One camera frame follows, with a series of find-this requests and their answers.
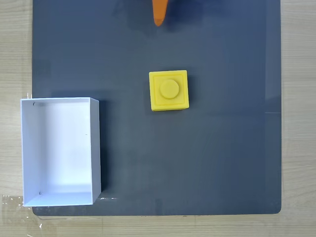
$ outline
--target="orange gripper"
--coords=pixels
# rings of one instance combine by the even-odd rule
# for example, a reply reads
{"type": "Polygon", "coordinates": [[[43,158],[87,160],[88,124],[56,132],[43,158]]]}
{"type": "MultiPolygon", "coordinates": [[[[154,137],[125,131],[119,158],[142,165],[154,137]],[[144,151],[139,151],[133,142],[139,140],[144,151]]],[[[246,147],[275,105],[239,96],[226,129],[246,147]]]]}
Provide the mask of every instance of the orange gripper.
{"type": "Polygon", "coordinates": [[[156,26],[163,23],[166,15],[168,0],[153,0],[154,22],[156,26]]]}

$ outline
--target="dark gray mat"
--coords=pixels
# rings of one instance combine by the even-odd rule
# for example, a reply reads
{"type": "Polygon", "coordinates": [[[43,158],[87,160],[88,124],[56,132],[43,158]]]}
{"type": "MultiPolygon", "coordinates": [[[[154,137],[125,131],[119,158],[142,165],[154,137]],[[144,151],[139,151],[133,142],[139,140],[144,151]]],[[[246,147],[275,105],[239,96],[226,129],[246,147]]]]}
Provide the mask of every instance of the dark gray mat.
{"type": "Polygon", "coordinates": [[[100,100],[103,192],[36,215],[281,208],[279,0],[34,0],[33,97],[100,100]],[[187,70],[190,108],[152,112],[150,71],[187,70]]]}

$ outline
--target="wood grain surface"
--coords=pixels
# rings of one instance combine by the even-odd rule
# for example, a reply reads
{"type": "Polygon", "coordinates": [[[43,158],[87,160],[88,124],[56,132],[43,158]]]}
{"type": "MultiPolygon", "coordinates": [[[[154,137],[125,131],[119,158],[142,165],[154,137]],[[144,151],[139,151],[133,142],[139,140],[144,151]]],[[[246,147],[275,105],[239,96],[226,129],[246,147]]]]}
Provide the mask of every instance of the wood grain surface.
{"type": "Polygon", "coordinates": [[[22,207],[20,104],[32,0],[0,0],[0,237],[316,236],[316,0],[282,0],[282,210],[276,215],[50,217],[22,207]]]}

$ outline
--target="yellow lego brick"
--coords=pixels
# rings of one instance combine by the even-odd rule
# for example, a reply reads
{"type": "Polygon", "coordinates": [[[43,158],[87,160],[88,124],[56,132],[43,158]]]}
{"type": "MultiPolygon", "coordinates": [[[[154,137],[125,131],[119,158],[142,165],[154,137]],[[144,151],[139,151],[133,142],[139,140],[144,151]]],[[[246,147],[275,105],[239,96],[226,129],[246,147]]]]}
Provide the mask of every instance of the yellow lego brick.
{"type": "Polygon", "coordinates": [[[186,70],[150,72],[149,86],[152,111],[183,110],[189,107],[186,70]]]}

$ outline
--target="open white box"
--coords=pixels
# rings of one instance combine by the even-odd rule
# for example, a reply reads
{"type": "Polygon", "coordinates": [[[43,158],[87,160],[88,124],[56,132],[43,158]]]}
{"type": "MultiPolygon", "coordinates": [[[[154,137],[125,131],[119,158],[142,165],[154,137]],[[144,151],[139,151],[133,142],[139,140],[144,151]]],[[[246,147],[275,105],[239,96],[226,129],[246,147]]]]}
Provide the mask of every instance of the open white box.
{"type": "Polygon", "coordinates": [[[24,206],[88,205],[101,193],[99,101],[21,100],[24,206]]]}

